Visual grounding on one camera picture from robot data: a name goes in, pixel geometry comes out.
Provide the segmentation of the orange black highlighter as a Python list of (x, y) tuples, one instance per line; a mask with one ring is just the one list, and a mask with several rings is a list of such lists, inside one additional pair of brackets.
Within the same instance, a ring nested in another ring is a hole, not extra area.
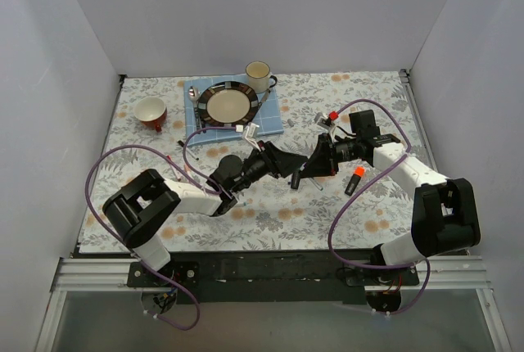
[(347, 196), (352, 196), (354, 194), (364, 174), (365, 174), (364, 167), (358, 166), (355, 168), (355, 171), (352, 174), (352, 176), (350, 177), (350, 180), (345, 189), (345, 194)]

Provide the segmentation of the red white pen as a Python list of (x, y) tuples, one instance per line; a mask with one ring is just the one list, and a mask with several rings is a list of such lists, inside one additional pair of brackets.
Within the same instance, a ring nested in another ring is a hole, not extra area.
[[(171, 159), (171, 157), (169, 155), (167, 155), (166, 158), (168, 160), (172, 161), (172, 159)], [(170, 168), (171, 168), (171, 170), (173, 172), (175, 180), (178, 181), (178, 182), (181, 182), (182, 181), (181, 175), (178, 173), (178, 171), (176, 170), (175, 167), (173, 167), (171, 164), (169, 164), (169, 165), (170, 165)]]

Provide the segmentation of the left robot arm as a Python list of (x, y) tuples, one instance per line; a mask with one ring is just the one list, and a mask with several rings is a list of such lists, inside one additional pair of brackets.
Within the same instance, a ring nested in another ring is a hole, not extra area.
[(168, 285), (174, 276), (171, 257), (158, 231), (172, 214), (203, 214), (217, 217), (236, 204), (235, 195), (266, 175), (286, 178), (297, 171), (307, 157), (282, 151), (271, 142), (260, 141), (258, 148), (241, 159), (223, 157), (206, 183), (219, 195), (190, 183), (163, 178), (155, 169), (140, 173), (103, 205), (103, 214), (110, 221), (124, 246), (144, 262), (147, 278), (156, 286)]

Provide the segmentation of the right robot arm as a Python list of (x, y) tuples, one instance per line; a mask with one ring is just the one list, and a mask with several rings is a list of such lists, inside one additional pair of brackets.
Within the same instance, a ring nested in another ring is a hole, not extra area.
[(381, 133), (373, 111), (351, 113), (349, 118), (351, 136), (335, 139), (330, 133), (320, 134), (313, 154), (294, 178), (334, 176), (341, 163), (362, 160), (413, 200), (410, 231), (373, 248), (367, 266), (376, 282), (389, 284), (403, 267), (479, 244), (477, 206), (468, 180), (448, 178), (410, 155), (395, 135)]

